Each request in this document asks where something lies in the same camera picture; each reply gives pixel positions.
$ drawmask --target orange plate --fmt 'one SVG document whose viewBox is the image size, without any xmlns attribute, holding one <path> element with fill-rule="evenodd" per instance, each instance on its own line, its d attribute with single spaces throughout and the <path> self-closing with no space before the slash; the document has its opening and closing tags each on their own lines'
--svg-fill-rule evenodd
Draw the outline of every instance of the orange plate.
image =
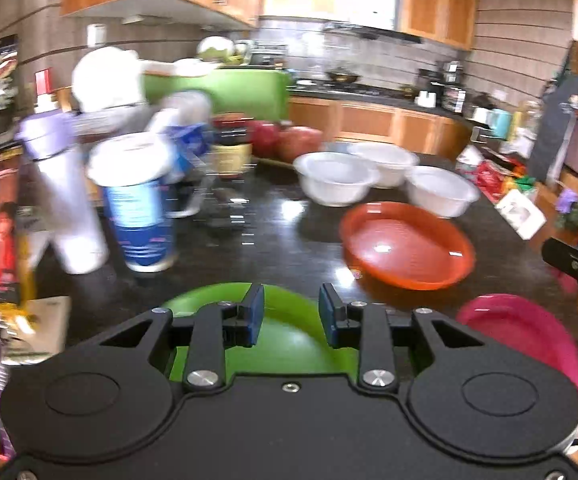
<svg viewBox="0 0 578 480">
<path fill-rule="evenodd" d="M 340 222 L 340 237 L 369 273 L 412 290 L 453 285 L 476 260 L 469 240 L 450 221 L 400 202 L 354 207 Z"/>
</svg>

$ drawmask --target blue gripper pad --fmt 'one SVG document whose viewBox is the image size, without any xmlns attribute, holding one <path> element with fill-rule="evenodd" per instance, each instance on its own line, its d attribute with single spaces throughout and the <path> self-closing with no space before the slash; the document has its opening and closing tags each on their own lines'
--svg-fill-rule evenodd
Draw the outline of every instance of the blue gripper pad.
<svg viewBox="0 0 578 480">
<path fill-rule="evenodd" d="M 327 343 L 333 348 L 338 347 L 338 327 L 336 326 L 335 306 L 332 298 L 327 293 L 325 285 L 320 285 L 318 295 L 318 313 L 320 314 L 320 322 L 325 331 Z"/>
<path fill-rule="evenodd" d="M 245 308 L 244 319 L 247 321 L 247 336 L 243 346 L 250 347 L 258 342 L 262 319 L 265 317 L 265 288 L 252 283 L 242 299 L 242 305 Z"/>
</svg>

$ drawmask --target wall outlet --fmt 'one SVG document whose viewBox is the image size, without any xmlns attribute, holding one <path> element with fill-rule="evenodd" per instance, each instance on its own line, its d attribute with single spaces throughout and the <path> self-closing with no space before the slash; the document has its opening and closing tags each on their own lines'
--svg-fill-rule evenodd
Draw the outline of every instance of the wall outlet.
<svg viewBox="0 0 578 480">
<path fill-rule="evenodd" d="M 498 101 L 506 101 L 506 92 L 504 90 L 496 89 L 493 91 L 493 99 Z"/>
</svg>

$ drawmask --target lower cabinet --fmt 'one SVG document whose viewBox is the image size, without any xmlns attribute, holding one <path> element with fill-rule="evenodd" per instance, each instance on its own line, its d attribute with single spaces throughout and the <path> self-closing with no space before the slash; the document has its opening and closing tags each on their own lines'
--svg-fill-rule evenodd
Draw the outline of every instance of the lower cabinet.
<svg viewBox="0 0 578 480">
<path fill-rule="evenodd" d="M 450 118 L 372 103 L 306 97 L 289 99 L 289 119 L 321 130 L 325 140 L 389 142 L 451 160 L 469 142 L 469 128 Z"/>
</svg>

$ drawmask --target purple flower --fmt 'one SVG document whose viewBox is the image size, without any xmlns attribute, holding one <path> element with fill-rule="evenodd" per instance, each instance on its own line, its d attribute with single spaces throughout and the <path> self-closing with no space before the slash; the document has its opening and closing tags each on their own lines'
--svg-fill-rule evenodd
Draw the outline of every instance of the purple flower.
<svg viewBox="0 0 578 480">
<path fill-rule="evenodd" d="M 562 214 L 571 213 L 571 206 L 578 201 L 578 193 L 566 188 L 556 202 L 556 210 Z"/>
</svg>

